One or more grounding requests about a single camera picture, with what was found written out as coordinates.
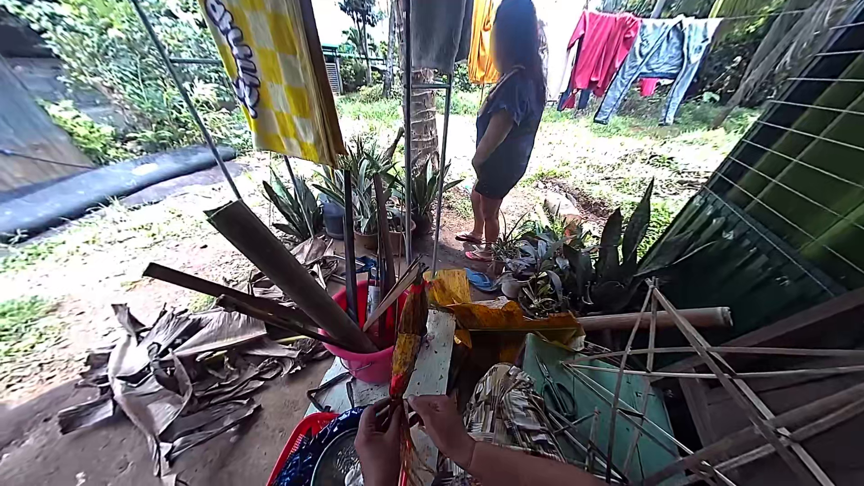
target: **hand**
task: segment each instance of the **hand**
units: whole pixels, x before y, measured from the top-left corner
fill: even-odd
[[[408,404],[420,415],[435,447],[462,469],[469,469],[477,443],[465,432],[456,404],[446,395],[412,396]]]
[[[381,399],[368,406],[360,415],[354,449],[360,459],[363,483],[366,486],[396,486],[399,481],[399,426],[402,424],[404,409],[399,403],[392,410],[392,418],[386,430],[378,430],[375,414],[390,403],[389,398]]]

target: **woman's hair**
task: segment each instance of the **woman's hair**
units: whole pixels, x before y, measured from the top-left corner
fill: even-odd
[[[492,26],[494,55],[509,66],[523,66],[534,80],[540,99],[546,100],[546,79],[540,51],[540,27],[531,0],[502,0]]]

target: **red shirt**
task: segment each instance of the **red shirt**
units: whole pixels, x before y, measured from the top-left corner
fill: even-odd
[[[629,13],[582,12],[567,46],[573,48],[581,39],[579,58],[570,75],[573,89],[593,89],[598,97],[606,94],[636,41],[640,23]]]

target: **jeans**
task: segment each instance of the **jeans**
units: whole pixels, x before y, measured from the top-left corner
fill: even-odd
[[[660,124],[671,125],[720,21],[684,16],[643,19],[636,44],[615,74],[594,122],[609,123],[636,79],[665,78],[675,82],[666,98]]]

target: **pink flip-flop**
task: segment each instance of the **pink flip-flop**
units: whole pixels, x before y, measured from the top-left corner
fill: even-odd
[[[474,243],[475,245],[479,245],[483,242],[483,239],[474,236],[468,231],[463,231],[462,233],[456,234],[456,241],[467,241],[468,243]]]
[[[473,260],[473,261],[485,261],[485,262],[492,261],[492,257],[484,257],[484,256],[481,256],[479,252],[473,252],[470,250],[465,252],[465,256],[469,260]]]

